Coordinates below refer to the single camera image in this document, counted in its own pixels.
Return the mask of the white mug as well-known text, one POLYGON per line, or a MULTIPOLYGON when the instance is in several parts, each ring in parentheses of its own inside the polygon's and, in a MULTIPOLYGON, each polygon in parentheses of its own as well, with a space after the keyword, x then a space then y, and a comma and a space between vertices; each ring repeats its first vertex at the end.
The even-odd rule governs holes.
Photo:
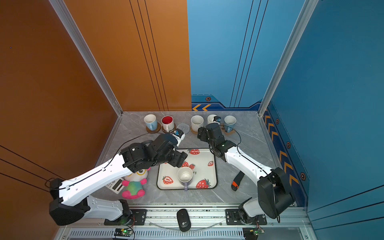
POLYGON ((215 121, 215 120, 214 120, 215 117, 216 117, 215 114, 209 115, 209 116, 207 117, 207 123, 208 123, 208 124, 213 123, 213 122, 215 121))
POLYGON ((194 132, 198 132, 199 128, 204 125, 204 118, 202 116, 193 116, 191 118, 191 128, 194 132))

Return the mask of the purple mug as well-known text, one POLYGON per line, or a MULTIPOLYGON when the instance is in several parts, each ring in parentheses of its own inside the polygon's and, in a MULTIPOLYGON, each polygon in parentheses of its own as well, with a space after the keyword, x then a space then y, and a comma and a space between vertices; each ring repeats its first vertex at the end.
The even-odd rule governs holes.
POLYGON ((188 191, 188 186, 192 181, 193 176, 194 176, 193 170, 189 167, 181 167, 178 170, 177 178, 179 182, 183 184, 185 191, 188 191))

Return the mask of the grey woven round coaster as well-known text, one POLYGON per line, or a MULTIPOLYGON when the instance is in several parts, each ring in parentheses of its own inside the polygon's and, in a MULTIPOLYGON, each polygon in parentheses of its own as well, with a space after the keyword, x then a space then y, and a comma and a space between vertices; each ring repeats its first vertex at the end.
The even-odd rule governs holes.
POLYGON ((185 123, 178 124, 177 129, 181 130, 185 135, 190 132, 190 126, 185 123))

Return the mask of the brown paw print coaster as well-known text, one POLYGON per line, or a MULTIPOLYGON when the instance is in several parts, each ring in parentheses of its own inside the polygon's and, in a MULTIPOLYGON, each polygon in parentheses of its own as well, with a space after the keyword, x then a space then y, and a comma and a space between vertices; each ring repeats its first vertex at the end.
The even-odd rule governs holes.
POLYGON ((230 136, 236 132, 232 126, 226 126, 226 125, 221 125, 221 130, 227 136, 230 136))

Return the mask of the glossy brown round coaster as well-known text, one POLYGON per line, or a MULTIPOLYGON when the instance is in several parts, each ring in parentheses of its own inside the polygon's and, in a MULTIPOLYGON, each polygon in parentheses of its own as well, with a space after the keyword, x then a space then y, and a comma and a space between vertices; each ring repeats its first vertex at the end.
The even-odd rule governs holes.
POLYGON ((176 126, 174 126, 174 128, 173 129, 171 129, 170 131, 166 131, 165 129, 164 129, 164 127, 162 126, 161 127, 161 129, 162 129, 162 131, 163 131, 163 133, 165 133, 165 134, 167 134, 167 133, 169 133, 169 134, 173 134, 175 131, 176 131, 176 129, 177 129, 177 127, 176 126))

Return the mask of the red inside mug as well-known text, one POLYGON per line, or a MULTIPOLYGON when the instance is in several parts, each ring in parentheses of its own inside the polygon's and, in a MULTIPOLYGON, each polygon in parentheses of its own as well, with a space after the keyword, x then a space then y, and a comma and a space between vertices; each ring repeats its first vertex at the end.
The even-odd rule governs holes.
POLYGON ((161 119, 161 124, 164 127, 164 129, 168 132, 171 129, 173 129, 175 126, 174 118, 172 116, 164 116, 161 119))

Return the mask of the matte brown round coaster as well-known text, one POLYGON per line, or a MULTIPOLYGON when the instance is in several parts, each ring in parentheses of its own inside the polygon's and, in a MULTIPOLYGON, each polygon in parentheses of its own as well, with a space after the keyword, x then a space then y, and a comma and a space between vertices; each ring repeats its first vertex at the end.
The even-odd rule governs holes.
POLYGON ((160 123, 158 123, 157 125, 157 128, 155 130, 150 130, 147 126, 146 126, 146 131, 149 133, 149 134, 155 134, 155 133, 158 133, 160 130, 162 129, 162 125, 160 123))

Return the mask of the light blue mug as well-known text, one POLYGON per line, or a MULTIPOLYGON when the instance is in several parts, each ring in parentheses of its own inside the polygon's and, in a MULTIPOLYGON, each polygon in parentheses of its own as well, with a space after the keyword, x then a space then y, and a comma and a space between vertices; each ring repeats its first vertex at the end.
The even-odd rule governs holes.
POLYGON ((158 128, 157 117, 153 114, 146 115, 144 117, 144 122, 146 124, 146 127, 152 132, 158 128))

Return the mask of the tan rattan round coaster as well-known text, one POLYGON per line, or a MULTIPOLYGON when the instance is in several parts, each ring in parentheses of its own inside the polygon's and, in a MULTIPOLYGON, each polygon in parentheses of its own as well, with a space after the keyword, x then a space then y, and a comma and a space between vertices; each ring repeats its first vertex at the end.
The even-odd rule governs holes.
POLYGON ((194 135, 197 135, 197 134, 198 134, 198 132, 197 132, 197 131, 194 131, 194 129, 193 129, 192 127, 190 127, 190 130, 191 130, 192 134, 194 134, 194 135))

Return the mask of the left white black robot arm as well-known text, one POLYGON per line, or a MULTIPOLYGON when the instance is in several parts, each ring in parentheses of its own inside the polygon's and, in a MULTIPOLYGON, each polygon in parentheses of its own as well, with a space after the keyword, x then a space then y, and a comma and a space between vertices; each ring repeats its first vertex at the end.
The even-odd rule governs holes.
POLYGON ((92 194, 111 183, 140 170, 168 163, 180 168, 187 153, 178 152, 185 134, 177 129, 173 134, 160 134, 153 141, 133 143, 112 159, 70 180, 50 181, 49 214, 58 226, 73 224, 85 218, 100 218, 114 222, 129 218, 127 201, 107 201, 92 194))

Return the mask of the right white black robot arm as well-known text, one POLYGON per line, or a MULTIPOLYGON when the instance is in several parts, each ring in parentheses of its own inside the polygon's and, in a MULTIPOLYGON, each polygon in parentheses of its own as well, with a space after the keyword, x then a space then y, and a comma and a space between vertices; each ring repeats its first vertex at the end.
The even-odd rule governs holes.
POLYGON ((217 158, 238 168, 257 186, 258 197, 250 198, 239 206, 241 220, 250 224, 256 216, 266 215, 280 221, 281 213, 296 201, 285 171, 272 169, 245 154, 237 144, 225 139, 217 123, 200 127, 197 138, 208 143, 217 158))

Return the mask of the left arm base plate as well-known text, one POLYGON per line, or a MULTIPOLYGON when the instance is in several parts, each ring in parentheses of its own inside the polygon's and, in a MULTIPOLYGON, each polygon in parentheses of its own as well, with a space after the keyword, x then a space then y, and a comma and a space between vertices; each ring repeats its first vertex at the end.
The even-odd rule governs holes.
POLYGON ((143 226, 146 221, 146 209, 133 209, 128 214, 123 214, 114 221, 105 220, 105 226, 143 226))

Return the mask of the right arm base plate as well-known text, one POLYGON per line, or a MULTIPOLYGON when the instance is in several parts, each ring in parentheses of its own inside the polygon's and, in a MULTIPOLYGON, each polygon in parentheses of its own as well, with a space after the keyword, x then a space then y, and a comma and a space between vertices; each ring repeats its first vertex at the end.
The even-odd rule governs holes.
POLYGON ((267 225, 267 218, 265 215, 258 215, 250 218, 249 220, 242 220, 239 214, 239 209, 226 209, 226 223, 229 226, 234 225, 252 225, 252 226, 265 226, 267 225))

